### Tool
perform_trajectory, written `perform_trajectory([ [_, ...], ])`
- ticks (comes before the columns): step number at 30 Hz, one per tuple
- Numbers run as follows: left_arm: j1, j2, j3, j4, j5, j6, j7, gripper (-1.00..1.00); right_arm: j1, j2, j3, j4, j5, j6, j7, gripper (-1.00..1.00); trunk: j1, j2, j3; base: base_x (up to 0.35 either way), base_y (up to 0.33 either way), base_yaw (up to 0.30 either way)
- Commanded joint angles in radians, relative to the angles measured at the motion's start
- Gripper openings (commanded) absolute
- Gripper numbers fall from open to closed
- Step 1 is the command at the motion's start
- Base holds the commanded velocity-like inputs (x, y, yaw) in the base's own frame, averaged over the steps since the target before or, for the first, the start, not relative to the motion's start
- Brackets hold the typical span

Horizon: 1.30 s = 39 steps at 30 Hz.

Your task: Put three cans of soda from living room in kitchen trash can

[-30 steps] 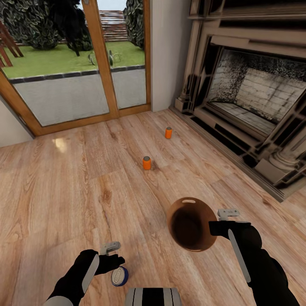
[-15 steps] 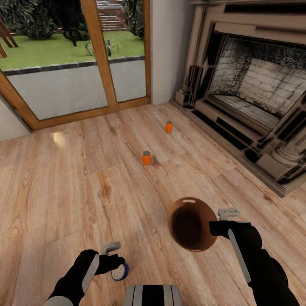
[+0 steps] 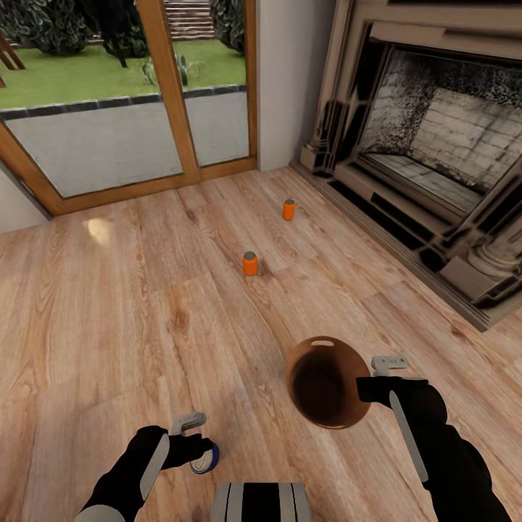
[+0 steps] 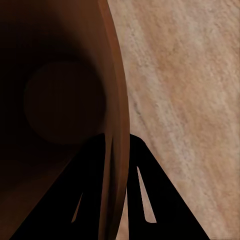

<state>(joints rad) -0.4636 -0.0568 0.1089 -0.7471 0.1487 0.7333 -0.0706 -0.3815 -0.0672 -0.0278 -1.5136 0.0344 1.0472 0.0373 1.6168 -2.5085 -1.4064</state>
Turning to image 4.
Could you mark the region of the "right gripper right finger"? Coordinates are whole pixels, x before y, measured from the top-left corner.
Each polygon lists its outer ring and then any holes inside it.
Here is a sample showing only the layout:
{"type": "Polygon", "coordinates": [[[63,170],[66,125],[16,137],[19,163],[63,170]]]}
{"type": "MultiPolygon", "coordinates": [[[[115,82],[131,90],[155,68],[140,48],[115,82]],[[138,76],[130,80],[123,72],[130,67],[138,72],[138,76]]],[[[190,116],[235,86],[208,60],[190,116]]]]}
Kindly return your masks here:
{"type": "Polygon", "coordinates": [[[129,240],[210,240],[144,141],[130,134],[129,240]],[[139,167],[156,223],[145,220],[139,167]]]}

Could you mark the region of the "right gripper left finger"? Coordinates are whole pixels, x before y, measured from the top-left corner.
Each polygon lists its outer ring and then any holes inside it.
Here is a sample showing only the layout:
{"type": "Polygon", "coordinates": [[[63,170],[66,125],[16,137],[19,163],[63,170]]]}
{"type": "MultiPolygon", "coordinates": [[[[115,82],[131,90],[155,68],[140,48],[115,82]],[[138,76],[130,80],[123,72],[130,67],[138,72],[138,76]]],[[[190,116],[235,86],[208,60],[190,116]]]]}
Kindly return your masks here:
{"type": "Polygon", "coordinates": [[[105,134],[89,138],[9,240],[98,240],[105,154],[105,134]]]}

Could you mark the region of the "trash can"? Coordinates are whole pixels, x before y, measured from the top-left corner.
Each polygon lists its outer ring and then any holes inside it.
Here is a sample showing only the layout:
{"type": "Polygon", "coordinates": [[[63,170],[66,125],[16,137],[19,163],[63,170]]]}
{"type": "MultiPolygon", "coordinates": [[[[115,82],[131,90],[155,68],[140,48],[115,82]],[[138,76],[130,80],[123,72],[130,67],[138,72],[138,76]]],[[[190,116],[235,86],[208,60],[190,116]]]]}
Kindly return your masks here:
{"type": "Polygon", "coordinates": [[[0,0],[0,240],[12,237],[84,143],[101,133],[98,240],[116,240],[130,115],[108,0],[0,0]]]}

